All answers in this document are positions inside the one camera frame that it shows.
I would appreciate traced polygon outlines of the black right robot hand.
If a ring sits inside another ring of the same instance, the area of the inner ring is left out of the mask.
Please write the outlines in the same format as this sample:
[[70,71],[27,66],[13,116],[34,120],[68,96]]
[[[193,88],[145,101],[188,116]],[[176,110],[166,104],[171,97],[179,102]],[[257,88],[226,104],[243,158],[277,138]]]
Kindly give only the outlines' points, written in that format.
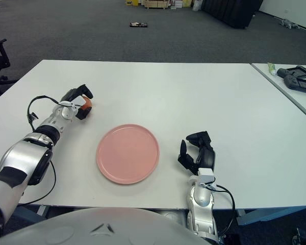
[[198,183],[211,190],[216,190],[214,166],[215,151],[211,146],[211,139],[207,131],[190,134],[186,140],[198,147],[196,160],[187,153],[187,145],[184,140],[181,142],[178,162],[194,176],[198,177]]

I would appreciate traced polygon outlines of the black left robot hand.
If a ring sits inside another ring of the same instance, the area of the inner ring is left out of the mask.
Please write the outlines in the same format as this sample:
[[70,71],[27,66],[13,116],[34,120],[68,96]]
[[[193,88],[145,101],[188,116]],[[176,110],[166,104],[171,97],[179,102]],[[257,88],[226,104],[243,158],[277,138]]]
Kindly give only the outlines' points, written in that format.
[[64,107],[63,116],[66,119],[76,117],[84,120],[92,109],[91,99],[93,94],[85,84],[69,90],[59,102]]

